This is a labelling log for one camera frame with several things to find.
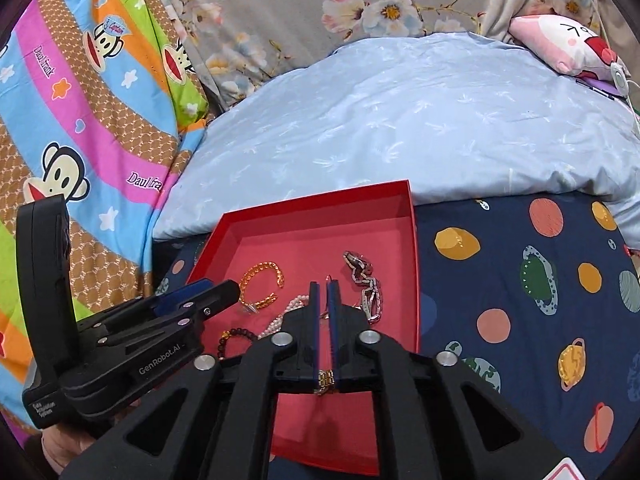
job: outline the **yellow planet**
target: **yellow planet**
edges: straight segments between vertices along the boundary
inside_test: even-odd
[[[478,239],[460,227],[439,231],[434,243],[438,252],[451,260],[466,260],[480,250]]]
[[[587,354],[584,349],[584,339],[578,338],[560,352],[558,358],[560,387],[568,392],[580,382],[586,367]]]
[[[600,202],[594,202],[591,204],[591,211],[593,212],[596,222],[600,224],[603,229],[606,229],[607,231],[615,231],[618,228],[616,221],[613,219],[609,210]]]
[[[602,286],[600,271],[592,264],[583,263],[578,267],[578,279],[584,290],[594,294]]]

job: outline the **light blue quilt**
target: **light blue quilt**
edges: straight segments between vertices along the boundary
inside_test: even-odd
[[[230,210],[408,179],[415,204],[581,190],[640,249],[640,141],[619,101],[470,33],[362,40],[213,121],[158,239]]]

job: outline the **plush toy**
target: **plush toy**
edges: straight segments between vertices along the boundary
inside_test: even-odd
[[[622,60],[607,43],[584,25],[557,14],[520,16],[509,32],[556,72],[612,81],[611,63]]]

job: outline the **striped blanket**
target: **striped blanket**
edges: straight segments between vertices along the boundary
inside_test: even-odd
[[[206,113],[160,0],[33,0],[0,50],[0,404],[24,425],[18,206],[64,195],[79,318],[149,294],[151,231]]]

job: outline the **red tray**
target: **red tray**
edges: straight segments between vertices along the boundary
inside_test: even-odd
[[[223,215],[209,237],[188,282],[209,278],[239,282],[259,262],[275,262],[284,274],[277,288],[275,272],[258,273],[247,286],[248,300],[270,292],[278,299],[258,314],[238,304],[209,319],[203,342],[217,353],[224,330],[242,327],[258,334],[309,282],[321,284],[321,310],[326,303],[327,275],[338,279],[345,304],[360,299],[342,259],[345,250],[362,254],[373,265],[383,297],[376,330],[411,351],[419,341],[419,301],[414,210],[408,181],[377,184],[287,200]],[[226,355],[246,350],[248,342],[231,338]],[[331,367],[328,324],[320,330],[320,367]],[[277,456],[357,474],[378,474],[371,395],[329,394],[321,397],[282,395],[271,451]]]

